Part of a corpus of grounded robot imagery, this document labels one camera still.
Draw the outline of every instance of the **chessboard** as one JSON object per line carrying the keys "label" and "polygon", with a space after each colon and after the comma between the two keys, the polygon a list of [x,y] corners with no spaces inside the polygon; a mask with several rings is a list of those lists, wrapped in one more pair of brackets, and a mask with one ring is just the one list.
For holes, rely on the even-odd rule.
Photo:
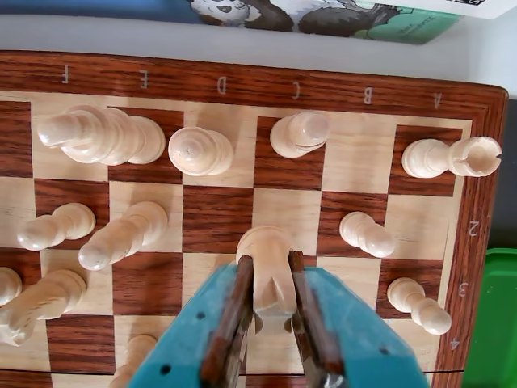
{"label": "chessboard", "polygon": [[[306,265],[335,274],[414,350],[434,387],[459,387],[473,333],[496,174],[409,177],[413,141],[501,143],[506,91],[460,82],[339,74],[136,57],[0,53],[0,267],[23,287],[55,269],[81,274],[88,290],[62,317],[38,321],[22,346],[0,344],[0,386],[107,387],[138,334],[159,337],[210,273],[235,261],[251,227],[279,226]],[[193,177],[166,151],[147,165],[79,164],[40,142],[49,115],[79,104],[114,107],[158,123],[166,139],[183,126],[223,133],[235,156],[221,175]],[[330,138],[297,159],[269,135],[280,118],[325,113]],[[168,213],[165,237],[101,271],[78,263],[89,236],[26,251],[16,230],[57,206],[79,202],[105,226],[142,200]],[[338,225],[363,211],[397,240],[388,258],[347,245]],[[408,276],[452,316],[435,336],[395,310],[386,290]],[[250,329],[240,387],[304,386],[292,335]]]}

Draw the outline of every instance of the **number 4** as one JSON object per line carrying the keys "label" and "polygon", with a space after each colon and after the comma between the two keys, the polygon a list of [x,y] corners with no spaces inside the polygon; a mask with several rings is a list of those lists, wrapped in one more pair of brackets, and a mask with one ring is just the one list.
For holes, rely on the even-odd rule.
{"label": "number 4", "polygon": [[456,337],[451,341],[451,350],[456,350],[456,348],[460,346],[460,341],[456,339]]}

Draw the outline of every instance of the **cartoon illustration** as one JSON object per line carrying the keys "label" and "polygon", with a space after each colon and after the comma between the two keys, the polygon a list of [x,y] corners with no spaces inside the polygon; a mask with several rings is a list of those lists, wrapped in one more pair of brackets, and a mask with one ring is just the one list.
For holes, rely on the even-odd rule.
{"label": "cartoon illustration", "polygon": [[353,0],[188,0],[206,24],[353,36],[387,23],[395,6]]}

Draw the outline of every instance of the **chess piece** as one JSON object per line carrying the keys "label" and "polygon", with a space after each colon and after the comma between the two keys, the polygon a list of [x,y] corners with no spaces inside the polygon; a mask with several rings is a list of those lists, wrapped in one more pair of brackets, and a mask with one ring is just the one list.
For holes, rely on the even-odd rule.
{"label": "chess piece", "polygon": [[320,148],[329,136],[330,121],[317,112],[302,112],[279,120],[271,130],[273,150],[284,158],[299,158]]}
{"label": "chess piece", "polygon": [[200,127],[185,127],[170,137],[169,158],[184,174],[218,175],[231,166],[233,147],[218,132]]}
{"label": "chess piece", "polygon": [[62,205],[52,215],[40,216],[27,222],[18,232],[18,243],[29,251],[60,244],[67,238],[77,240],[89,234],[95,226],[95,215],[83,204]]}
{"label": "chess piece", "polygon": [[487,176],[501,164],[501,153],[501,146],[491,137],[471,137],[451,146],[425,139],[404,150],[402,166],[414,178],[434,178],[447,170],[460,176]]}
{"label": "chess piece", "polygon": [[12,301],[22,292],[22,280],[8,267],[0,267],[0,306]]}
{"label": "chess piece", "polygon": [[143,246],[157,241],[165,232],[166,211],[154,202],[139,202],[122,216],[110,221],[91,236],[79,251],[79,263],[98,271],[124,257],[137,253]]}
{"label": "chess piece", "polygon": [[346,243],[375,257],[386,257],[395,250],[395,239],[366,213],[347,214],[339,224],[339,234]]}
{"label": "chess piece", "polygon": [[77,273],[65,269],[50,272],[0,307],[0,342],[23,344],[31,337],[36,320],[61,317],[85,292],[86,283]]}
{"label": "chess piece", "polygon": [[76,162],[117,166],[151,163],[165,149],[165,135],[154,121],[120,109],[78,105],[37,127],[47,147],[61,147]]}
{"label": "chess piece", "polygon": [[388,300],[397,310],[411,313],[411,318],[431,334],[442,335],[451,328],[449,313],[426,297],[423,287],[409,277],[398,278],[389,285]]}
{"label": "chess piece", "polygon": [[137,335],[130,339],[126,348],[126,363],[116,370],[108,388],[126,388],[155,345],[156,339],[150,335]]}
{"label": "chess piece", "polygon": [[296,294],[288,255],[289,236],[274,226],[259,226],[242,235],[237,262],[253,259],[253,311],[259,332],[280,333],[296,311]]}

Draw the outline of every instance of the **wood grain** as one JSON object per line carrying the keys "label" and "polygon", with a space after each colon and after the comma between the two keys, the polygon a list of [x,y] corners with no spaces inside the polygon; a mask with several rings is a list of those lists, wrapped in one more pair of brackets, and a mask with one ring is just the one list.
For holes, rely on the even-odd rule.
{"label": "wood grain", "polygon": [[183,112],[163,111],[159,109],[118,108],[130,116],[142,116],[151,119],[162,127],[166,139],[166,147],[160,158],[149,164],[124,163],[119,166],[109,166],[109,180],[121,182],[147,183],[182,183],[182,173],[172,165],[167,152],[169,139],[174,132],[183,127]]}
{"label": "wood grain", "polygon": [[247,375],[246,388],[305,388],[305,376]]}
{"label": "wood grain", "polygon": [[[461,388],[461,380],[463,379],[463,372],[449,372],[449,373],[433,373],[432,374],[432,388]],[[481,386],[479,388],[489,388],[488,386]]]}
{"label": "wood grain", "polygon": [[349,192],[322,192],[317,254],[324,256],[373,257],[348,245],[339,235],[339,223],[347,214],[365,212],[384,225],[388,195]]}
{"label": "wood grain", "polygon": [[402,313],[389,303],[387,294],[389,285],[399,277],[410,277],[423,287],[426,297],[437,300],[442,266],[441,260],[382,259],[376,312],[381,318],[411,319],[411,314]]}
{"label": "wood grain", "polygon": [[273,125],[279,119],[259,117],[255,149],[254,185],[257,188],[322,188],[325,146],[300,158],[278,155],[269,140]]}
{"label": "wood grain", "polygon": [[0,369],[1,388],[53,388],[50,373]]}
{"label": "wood grain", "polygon": [[[110,220],[109,185],[107,182],[86,182],[82,180],[34,179],[36,193],[36,216],[52,214],[59,206],[78,202],[88,206],[95,215],[97,230]],[[90,240],[91,234],[77,240],[65,240],[56,248],[80,249]]]}
{"label": "wood grain", "polygon": [[41,279],[40,253],[18,248],[0,248],[0,267],[14,270],[22,279],[23,289]]}
{"label": "wood grain", "polygon": [[389,194],[409,194],[421,196],[452,196],[454,192],[453,173],[446,171],[436,178],[420,179],[409,176],[402,167],[402,154],[411,143],[422,139],[436,139],[451,145],[461,139],[461,129],[398,125],[389,177]]}
{"label": "wood grain", "polygon": [[182,269],[181,253],[137,252],[113,264],[114,314],[179,314]]}
{"label": "wood grain", "polygon": [[50,369],[54,373],[115,372],[113,317],[63,315],[47,322]]}
{"label": "wood grain", "polygon": [[[65,65],[69,83],[63,83]],[[140,70],[148,71],[149,87],[142,87]],[[473,122],[471,136],[502,141],[508,95],[496,86],[370,74],[339,74],[315,70],[174,61],[68,53],[0,53],[0,90],[148,99],[177,99],[263,107],[316,109],[336,112],[421,117],[446,117]],[[227,77],[226,94],[216,85]],[[295,99],[296,84],[300,96]],[[373,88],[372,103],[364,90]],[[441,93],[438,107],[435,93]],[[497,173],[464,182],[455,254],[448,285],[447,310],[457,311],[452,329],[440,340],[438,370],[462,370],[469,349],[481,285]],[[479,222],[469,236],[471,221]],[[462,284],[464,292],[459,292]],[[451,342],[459,346],[452,350]]]}
{"label": "wood grain", "polygon": [[31,104],[0,101],[0,176],[32,178]]}
{"label": "wood grain", "polygon": [[253,188],[183,188],[183,252],[235,253],[251,228]]}

